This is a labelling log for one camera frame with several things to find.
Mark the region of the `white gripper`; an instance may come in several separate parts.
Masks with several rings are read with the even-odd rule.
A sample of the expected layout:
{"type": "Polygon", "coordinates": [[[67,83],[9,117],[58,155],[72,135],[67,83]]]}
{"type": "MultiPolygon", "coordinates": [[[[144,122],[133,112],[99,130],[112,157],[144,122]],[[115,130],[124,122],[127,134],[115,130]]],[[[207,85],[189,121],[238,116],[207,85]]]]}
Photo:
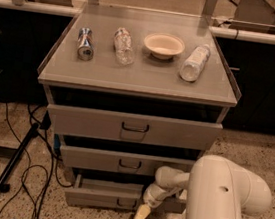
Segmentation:
{"type": "Polygon", "coordinates": [[[151,212],[151,208],[157,208],[167,197],[174,195],[177,191],[177,188],[163,189],[156,182],[153,182],[145,189],[143,194],[144,204],[138,207],[133,219],[146,219],[151,212]]]}

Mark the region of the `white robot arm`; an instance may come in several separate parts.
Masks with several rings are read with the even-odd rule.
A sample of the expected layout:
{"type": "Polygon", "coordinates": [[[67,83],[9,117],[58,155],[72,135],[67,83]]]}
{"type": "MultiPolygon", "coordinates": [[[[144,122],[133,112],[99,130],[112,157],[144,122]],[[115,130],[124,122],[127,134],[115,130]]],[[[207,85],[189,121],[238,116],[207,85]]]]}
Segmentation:
{"type": "Polygon", "coordinates": [[[263,214],[272,203],[269,185],[262,177],[225,157],[206,155],[188,173],[160,167],[133,219],[146,219],[167,197],[184,189],[186,219],[242,219],[263,214]]]}

